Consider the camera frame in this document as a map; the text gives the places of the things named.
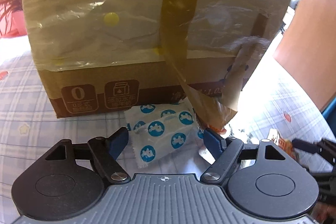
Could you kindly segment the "small orange snack packet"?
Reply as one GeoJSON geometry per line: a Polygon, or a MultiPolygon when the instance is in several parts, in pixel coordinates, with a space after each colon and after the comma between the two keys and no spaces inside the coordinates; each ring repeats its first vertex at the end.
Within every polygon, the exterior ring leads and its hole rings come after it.
{"type": "Polygon", "coordinates": [[[295,161],[299,161],[299,154],[294,150],[291,141],[288,139],[284,139],[277,129],[271,128],[269,130],[267,139],[271,140],[275,145],[279,146],[295,161]]]}

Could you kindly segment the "black exercise bike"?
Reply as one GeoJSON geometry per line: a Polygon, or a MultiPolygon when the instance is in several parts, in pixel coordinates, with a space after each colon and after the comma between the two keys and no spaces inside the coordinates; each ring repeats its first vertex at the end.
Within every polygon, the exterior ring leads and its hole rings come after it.
{"type": "Polygon", "coordinates": [[[285,13],[285,15],[282,19],[281,27],[280,27],[280,30],[279,30],[282,35],[288,29],[291,21],[293,20],[294,15],[295,15],[295,10],[297,8],[298,3],[299,3],[299,0],[291,0],[290,1],[290,4],[287,8],[287,11],[286,11],[286,13],[285,13]]]}

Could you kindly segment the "wooden door panel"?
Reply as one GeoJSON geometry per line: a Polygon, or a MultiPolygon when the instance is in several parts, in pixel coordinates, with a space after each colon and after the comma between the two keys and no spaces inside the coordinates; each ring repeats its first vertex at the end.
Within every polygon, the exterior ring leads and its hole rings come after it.
{"type": "Polygon", "coordinates": [[[324,110],[335,97],[335,0],[300,0],[275,59],[324,110]]]}

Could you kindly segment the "teal curtain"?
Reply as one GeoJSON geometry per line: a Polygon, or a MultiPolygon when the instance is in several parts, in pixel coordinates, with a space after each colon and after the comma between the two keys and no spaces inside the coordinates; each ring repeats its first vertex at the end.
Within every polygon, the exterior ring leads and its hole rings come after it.
{"type": "Polygon", "coordinates": [[[322,112],[322,116],[325,118],[326,121],[330,120],[333,116],[335,116],[335,105],[336,105],[336,97],[334,97],[331,100],[331,102],[322,112]]]}

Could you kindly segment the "white blue dotted packet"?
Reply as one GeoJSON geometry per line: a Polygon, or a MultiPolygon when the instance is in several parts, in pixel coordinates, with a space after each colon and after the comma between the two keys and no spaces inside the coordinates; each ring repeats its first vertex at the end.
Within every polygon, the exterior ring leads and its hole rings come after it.
{"type": "Polygon", "coordinates": [[[203,139],[203,131],[188,98],[177,103],[133,106],[124,114],[139,168],[203,139]]]}

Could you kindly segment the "small red candy wrapper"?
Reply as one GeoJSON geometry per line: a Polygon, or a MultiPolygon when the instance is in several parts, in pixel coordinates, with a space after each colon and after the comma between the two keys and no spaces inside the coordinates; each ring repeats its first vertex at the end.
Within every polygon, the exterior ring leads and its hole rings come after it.
{"type": "Polygon", "coordinates": [[[227,132],[227,130],[224,127],[223,128],[216,128],[216,127],[214,127],[210,124],[205,123],[202,120],[199,121],[199,124],[200,124],[202,129],[205,130],[206,128],[209,128],[209,129],[213,130],[215,133],[220,134],[220,135],[225,134],[227,132]]]}

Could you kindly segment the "plaid strawberry bed sheet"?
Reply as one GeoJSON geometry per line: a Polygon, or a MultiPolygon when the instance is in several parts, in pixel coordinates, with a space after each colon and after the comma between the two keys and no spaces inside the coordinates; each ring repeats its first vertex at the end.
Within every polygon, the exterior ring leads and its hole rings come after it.
{"type": "MultiPolygon", "coordinates": [[[[256,141],[277,129],[286,139],[334,140],[322,114],[298,83],[274,60],[275,39],[244,87],[239,112],[227,130],[256,141]]],[[[85,143],[126,125],[123,112],[58,119],[42,86],[25,36],[1,40],[1,223],[18,212],[11,199],[15,179],[61,139],[85,143]]]]}

